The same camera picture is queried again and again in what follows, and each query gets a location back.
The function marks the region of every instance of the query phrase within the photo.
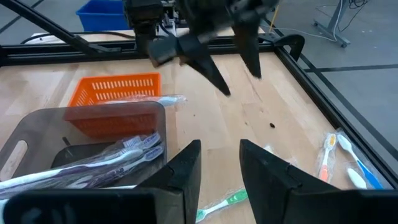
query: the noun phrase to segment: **orange plastic basket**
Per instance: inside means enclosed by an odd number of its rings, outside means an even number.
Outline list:
[[[135,110],[130,104],[116,107],[81,106],[96,105],[102,101],[131,95],[160,94],[159,73],[85,77],[77,84],[64,118],[91,138],[123,138],[135,134],[149,134],[157,125],[153,112]]]

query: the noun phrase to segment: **blue toothbrush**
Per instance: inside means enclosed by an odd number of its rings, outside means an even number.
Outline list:
[[[353,146],[351,145],[351,143],[342,135],[338,135],[337,136],[337,140],[340,143],[340,146],[346,150],[347,152],[349,152],[351,154],[351,156],[354,158],[354,160],[356,161],[356,163],[359,165],[359,167],[361,168],[362,172],[365,175],[365,178],[367,178],[367,180],[369,181],[369,183],[376,189],[376,190],[381,190],[384,189],[384,187],[380,184],[380,181],[377,179],[377,177],[372,174],[372,172],[358,159],[358,157],[356,156],[356,154],[353,151]]]

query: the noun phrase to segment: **blue bin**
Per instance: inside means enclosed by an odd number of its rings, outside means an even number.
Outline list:
[[[122,1],[92,0],[77,10],[85,31],[128,30]]]

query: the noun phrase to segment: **gray floor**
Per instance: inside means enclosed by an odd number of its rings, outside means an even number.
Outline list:
[[[30,5],[36,1],[24,0]],[[44,0],[35,9],[70,31],[82,31],[75,11],[87,1]],[[330,18],[327,15],[333,14],[337,4],[338,0],[283,0],[275,24],[279,28],[297,29],[321,35],[312,25],[313,19],[328,22]],[[321,6],[319,10],[323,13],[315,9],[317,6]],[[343,49],[329,40],[303,34],[306,38],[303,53],[318,68],[398,63],[398,31],[394,26],[398,21],[397,8],[396,0],[369,0],[343,32],[343,35],[351,41],[351,45]],[[349,22],[356,11],[347,9],[341,28]],[[0,6],[0,27],[16,16]],[[297,33],[294,30],[280,31],[284,34]],[[18,44],[35,32],[43,31],[25,19],[19,19],[0,34],[0,44]],[[304,63],[300,64],[303,68],[307,68]],[[388,69],[324,73],[349,102],[396,148],[398,148],[398,138],[395,138],[398,131],[397,72],[397,69]]]

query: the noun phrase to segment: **wooden table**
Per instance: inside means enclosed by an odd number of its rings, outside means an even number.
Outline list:
[[[121,40],[112,35],[89,35],[90,41]],[[28,113],[66,106],[82,77],[125,73],[160,72],[163,94],[183,94],[184,105],[167,108],[167,147],[173,158],[194,139],[202,145],[199,208],[216,203],[228,192],[243,187],[239,165],[239,140],[259,146],[270,144],[285,160],[316,174],[318,152],[331,124],[274,53],[260,56],[262,80],[248,72],[239,55],[213,56],[231,89],[220,93],[188,66],[173,63],[155,69],[149,60],[33,65],[0,68],[0,147]],[[15,153],[11,167],[23,157]],[[331,184],[353,188],[345,174],[348,156],[336,150]],[[12,172],[0,178],[10,178]],[[248,201],[207,218],[204,223],[255,223]]]

